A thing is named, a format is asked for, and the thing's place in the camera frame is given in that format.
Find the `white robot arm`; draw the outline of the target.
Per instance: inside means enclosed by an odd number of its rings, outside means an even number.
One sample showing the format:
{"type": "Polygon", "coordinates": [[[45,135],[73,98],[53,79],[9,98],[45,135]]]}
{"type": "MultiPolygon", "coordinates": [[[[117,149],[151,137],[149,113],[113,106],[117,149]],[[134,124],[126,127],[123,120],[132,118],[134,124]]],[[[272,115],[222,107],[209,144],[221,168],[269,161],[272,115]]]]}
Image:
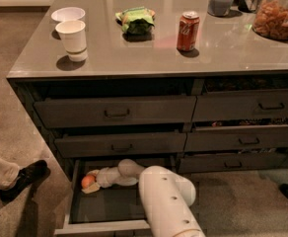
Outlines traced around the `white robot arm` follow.
{"type": "Polygon", "coordinates": [[[154,237],[205,237],[190,210],[196,199],[194,184],[171,170],[161,166],[145,168],[124,159],[116,167],[88,172],[81,181],[85,194],[112,185],[135,184],[154,237]]]}

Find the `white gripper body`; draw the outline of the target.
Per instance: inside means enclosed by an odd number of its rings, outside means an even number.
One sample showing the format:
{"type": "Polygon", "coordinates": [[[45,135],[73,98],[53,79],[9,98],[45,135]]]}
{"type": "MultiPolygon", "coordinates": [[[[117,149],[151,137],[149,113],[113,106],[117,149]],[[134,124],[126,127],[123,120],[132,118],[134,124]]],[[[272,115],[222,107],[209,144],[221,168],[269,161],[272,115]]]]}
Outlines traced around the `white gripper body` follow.
{"type": "Polygon", "coordinates": [[[116,167],[106,167],[98,172],[96,181],[102,188],[108,188],[115,184],[119,177],[120,173],[116,167]]]}

